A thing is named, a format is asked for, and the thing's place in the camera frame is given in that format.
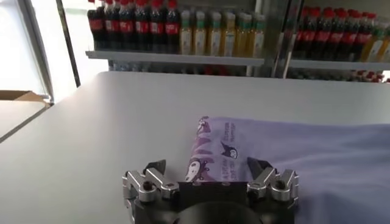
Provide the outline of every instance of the metal shelf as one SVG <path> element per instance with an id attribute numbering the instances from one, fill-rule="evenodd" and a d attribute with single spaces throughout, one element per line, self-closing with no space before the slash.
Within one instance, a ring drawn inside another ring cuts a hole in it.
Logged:
<path id="1" fill-rule="evenodd" d="M 291 60 L 289 67 L 310 69 L 382 71 L 390 70 L 390 63 Z"/>
<path id="2" fill-rule="evenodd" d="M 156 53 L 144 53 L 144 52 L 86 51 L 85 54 L 88 56 L 88 58 L 108 59 L 108 60 L 118 60 L 118 61 L 149 61 L 149 62 L 237 65 L 237 66 L 261 66 L 264 63 L 264 59 L 261 58 L 156 54 Z"/>

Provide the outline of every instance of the bottle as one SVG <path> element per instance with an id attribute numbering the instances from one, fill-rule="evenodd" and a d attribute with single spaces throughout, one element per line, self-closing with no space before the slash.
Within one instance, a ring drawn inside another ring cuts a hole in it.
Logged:
<path id="1" fill-rule="evenodd" d="M 195 55 L 204 55 L 206 47 L 205 13 L 196 12 L 196 30 L 194 38 Z"/>
<path id="2" fill-rule="evenodd" d="M 292 56 L 294 58 L 303 58 L 303 55 L 304 55 L 304 53 L 303 53 L 303 33 L 307 29 L 308 12 L 309 12 L 309 8 L 304 7 L 302 10 L 302 13 L 300 15 L 298 32 L 297 32 L 297 36 L 295 39 L 294 50 L 292 52 Z"/>
<path id="3" fill-rule="evenodd" d="M 104 9 L 105 28 L 107 37 L 112 49 L 120 49 L 122 34 L 119 26 L 119 11 L 116 11 L 113 0 L 106 0 L 107 6 Z"/>
<path id="4" fill-rule="evenodd" d="M 302 36 L 303 58 L 307 58 L 310 53 L 311 44 L 316 36 L 317 20 L 319 18 L 320 11 L 318 9 L 311 9 L 309 15 L 307 27 Z"/>
<path id="5" fill-rule="evenodd" d="M 363 47 L 371 39 L 371 33 L 374 28 L 374 19 L 377 17 L 374 13 L 367 14 L 367 20 L 363 20 L 355 43 L 353 44 L 353 60 L 358 61 L 361 58 Z"/>
<path id="6" fill-rule="evenodd" d="M 356 10 L 350 11 L 345 24 L 344 34 L 337 49 L 336 59 L 339 61 L 353 61 L 353 48 L 356 43 L 360 27 L 361 14 Z"/>
<path id="7" fill-rule="evenodd" d="M 256 14 L 253 27 L 254 30 L 251 33 L 252 37 L 249 38 L 248 56 L 260 58 L 264 41 L 265 17 L 263 15 Z"/>
<path id="8" fill-rule="evenodd" d="M 88 2 L 93 3 L 90 4 L 91 9 L 87 11 L 87 17 L 94 41 L 94 49 L 100 50 L 105 48 L 106 45 L 104 13 L 102 13 L 101 9 L 99 10 L 99 7 L 95 7 L 95 0 L 88 0 Z"/>
<path id="9" fill-rule="evenodd" d="M 344 33 L 347 12 L 342 9 L 337 9 L 337 17 L 332 22 L 331 34 L 328 39 L 327 44 L 324 48 L 323 59 L 333 60 L 339 43 L 341 41 L 342 35 Z"/>
<path id="10" fill-rule="evenodd" d="M 135 14 L 133 0 L 121 0 L 119 11 L 119 26 L 122 33 L 124 49 L 135 49 L 137 36 L 135 33 Z"/>
<path id="11" fill-rule="evenodd" d="M 226 27 L 222 33 L 222 56 L 232 57 L 236 39 L 235 20 L 236 16 L 233 13 L 226 13 Z"/>
<path id="12" fill-rule="evenodd" d="M 237 57 L 247 56 L 247 42 L 249 40 L 250 24 L 252 22 L 252 15 L 245 14 L 241 23 L 241 29 L 237 33 Z"/>
<path id="13" fill-rule="evenodd" d="M 378 52 L 377 61 L 388 61 L 390 59 L 390 26 L 386 29 L 386 36 Z"/>
<path id="14" fill-rule="evenodd" d="M 322 51 L 329 39 L 332 30 L 332 21 L 335 13 L 332 9 L 325 10 L 322 18 L 318 21 L 317 32 L 311 45 L 310 57 L 318 60 L 322 58 Z"/>
<path id="15" fill-rule="evenodd" d="M 169 0 L 165 30 L 167 35 L 168 52 L 172 54 L 179 53 L 180 15 L 176 7 L 176 0 Z"/>
<path id="16" fill-rule="evenodd" d="M 114 0 L 114 9 L 116 12 L 119 13 L 121 9 L 121 0 Z"/>
<path id="17" fill-rule="evenodd" d="M 151 11 L 151 35 L 152 35 L 152 50 L 153 52 L 163 52 L 166 45 L 165 32 L 164 32 L 164 14 L 162 11 L 162 1 L 152 1 Z"/>
<path id="18" fill-rule="evenodd" d="M 138 39 L 138 48 L 141 51 L 150 50 L 151 31 L 149 27 L 150 16 L 146 10 L 146 0 L 136 0 L 135 27 Z"/>
<path id="19" fill-rule="evenodd" d="M 190 27 L 190 11 L 182 12 L 182 28 L 180 30 L 180 53 L 192 54 L 193 30 Z"/>
<path id="20" fill-rule="evenodd" d="M 209 52 L 211 56 L 219 56 L 221 53 L 221 14 L 219 12 L 213 12 L 212 20 L 207 52 Z"/>
<path id="21" fill-rule="evenodd" d="M 383 39 L 385 38 L 385 28 L 386 28 L 386 24 L 382 19 L 375 21 L 372 37 L 363 47 L 360 61 L 363 62 L 377 61 L 377 54 L 383 44 Z"/>

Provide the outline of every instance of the lavender t-shirt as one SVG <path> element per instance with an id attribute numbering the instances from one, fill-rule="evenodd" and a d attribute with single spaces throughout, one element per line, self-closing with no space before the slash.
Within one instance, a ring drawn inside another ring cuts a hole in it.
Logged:
<path id="1" fill-rule="evenodd" d="M 250 181 L 247 157 L 299 174 L 296 223 L 390 223 L 390 125 L 203 117 L 185 181 Z"/>

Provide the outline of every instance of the table surface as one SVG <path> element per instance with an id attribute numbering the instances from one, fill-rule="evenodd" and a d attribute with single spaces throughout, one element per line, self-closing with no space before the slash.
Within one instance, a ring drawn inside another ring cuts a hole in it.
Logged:
<path id="1" fill-rule="evenodd" d="M 1 223 L 128 223 L 121 176 L 185 176 L 198 119 L 390 123 L 389 85 L 105 72 L 0 144 Z"/>
<path id="2" fill-rule="evenodd" d="M 0 142 L 45 110 L 45 104 L 30 101 L 0 100 Z"/>

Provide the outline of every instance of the red bottle cap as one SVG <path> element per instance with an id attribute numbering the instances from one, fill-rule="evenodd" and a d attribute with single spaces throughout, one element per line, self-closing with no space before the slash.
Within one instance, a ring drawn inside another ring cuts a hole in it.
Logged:
<path id="1" fill-rule="evenodd" d="M 168 8 L 174 9 L 177 7 L 177 2 L 176 0 L 169 0 L 168 2 Z"/>
<path id="2" fill-rule="evenodd" d="M 320 14 L 320 10 L 318 10 L 318 9 L 311 9 L 310 10 L 310 16 L 319 17 L 319 14 Z"/>
<path id="3" fill-rule="evenodd" d="M 368 14 L 367 14 L 367 17 L 368 17 L 369 19 L 375 19 L 375 18 L 377 17 L 377 14 L 375 14 L 375 13 L 368 13 Z"/>
<path id="4" fill-rule="evenodd" d="M 139 6 L 144 6 L 144 5 L 146 5 L 146 1 L 145 0 L 136 0 L 136 4 Z"/>
<path id="5" fill-rule="evenodd" d="M 160 8 L 161 4 L 162 4 L 161 0 L 153 0 L 152 1 L 153 8 Z"/>
<path id="6" fill-rule="evenodd" d="M 337 16 L 340 18 L 346 18 L 348 16 L 348 13 L 345 10 L 338 10 Z"/>
<path id="7" fill-rule="evenodd" d="M 328 9 L 324 11 L 324 17 L 325 18 L 333 18 L 335 16 L 335 13 L 332 9 Z"/>
<path id="8" fill-rule="evenodd" d="M 352 17 L 354 17 L 355 19 L 359 19 L 359 18 L 361 18 L 361 13 L 359 13 L 358 11 L 355 11 L 355 12 L 352 14 Z"/>

